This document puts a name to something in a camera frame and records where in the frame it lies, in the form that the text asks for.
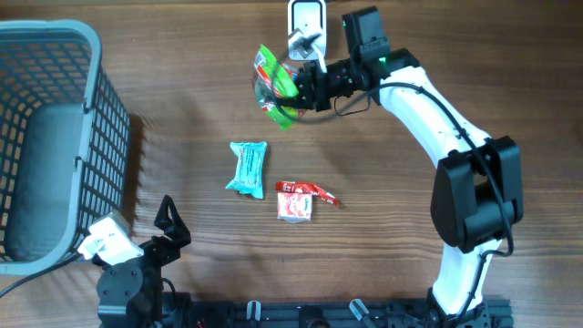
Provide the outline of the green Haribo gummy bag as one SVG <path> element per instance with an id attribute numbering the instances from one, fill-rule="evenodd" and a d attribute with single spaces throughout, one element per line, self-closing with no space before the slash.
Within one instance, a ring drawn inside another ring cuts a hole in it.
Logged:
<path id="1" fill-rule="evenodd" d="M 282 131 L 287 130 L 304 111 L 277 105 L 275 99 L 299 95 L 299 89 L 294 84 L 299 70 L 282 64 L 265 45 L 260 45 L 253 66 L 252 84 L 256 101 L 263 113 L 277 123 Z"/>

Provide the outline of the teal tissue wipes pack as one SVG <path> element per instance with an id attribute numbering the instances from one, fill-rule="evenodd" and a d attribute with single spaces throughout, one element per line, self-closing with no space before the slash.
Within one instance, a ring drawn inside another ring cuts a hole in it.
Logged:
<path id="1" fill-rule="evenodd" d="M 238 160 L 234 178 L 225 189 L 236 190 L 240 194 L 248 194 L 262 200 L 264 198 L 262 172 L 267 148 L 266 141 L 231 142 L 230 149 Z"/>

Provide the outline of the red candy bar wrapper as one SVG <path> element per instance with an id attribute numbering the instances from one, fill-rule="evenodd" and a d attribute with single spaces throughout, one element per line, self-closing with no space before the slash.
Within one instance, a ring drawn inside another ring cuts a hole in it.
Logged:
<path id="1" fill-rule="evenodd" d="M 339 207 L 340 201 L 329 191 L 311 182 L 278 181 L 275 189 L 280 192 L 310 194 L 321 198 L 323 201 Z"/>

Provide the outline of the small red white carton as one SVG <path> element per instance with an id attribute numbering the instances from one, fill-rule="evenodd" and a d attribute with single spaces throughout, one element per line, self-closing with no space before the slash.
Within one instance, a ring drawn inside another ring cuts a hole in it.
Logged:
<path id="1" fill-rule="evenodd" d="M 312 219 L 312 195 L 279 192 L 277 218 L 288 223 L 310 221 Z"/>

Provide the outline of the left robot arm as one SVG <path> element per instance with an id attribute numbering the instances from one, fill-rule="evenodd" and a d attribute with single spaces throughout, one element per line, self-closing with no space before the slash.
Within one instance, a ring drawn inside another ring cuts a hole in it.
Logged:
<path id="1" fill-rule="evenodd" d="M 97 316 L 102 327 L 184 327 L 188 301 L 161 269 L 180 258 L 190 232 L 173 199 L 166 195 L 154 225 L 163 231 L 139 245 L 140 257 L 105 265 L 97 282 Z"/>

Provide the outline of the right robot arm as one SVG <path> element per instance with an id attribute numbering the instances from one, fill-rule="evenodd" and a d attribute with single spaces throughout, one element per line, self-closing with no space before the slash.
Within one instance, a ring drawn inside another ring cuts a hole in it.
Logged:
<path id="1" fill-rule="evenodd" d="M 354 114 L 365 101 L 383 107 L 409 130 L 435 166 L 430 213 L 444 243 L 424 323 L 475 322 L 487 309 L 481 291 L 489 263 L 512 255 L 512 228 L 524 215 L 519 147 L 469 122 L 409 50 L 392 49 L 374 6 L 343 16 L 349 56 L 327 63 L 326 13 L 323 1 L 288 4 L 289 57 L 303 62 L 291 105 L 315 110 L 326 121 Z"/>

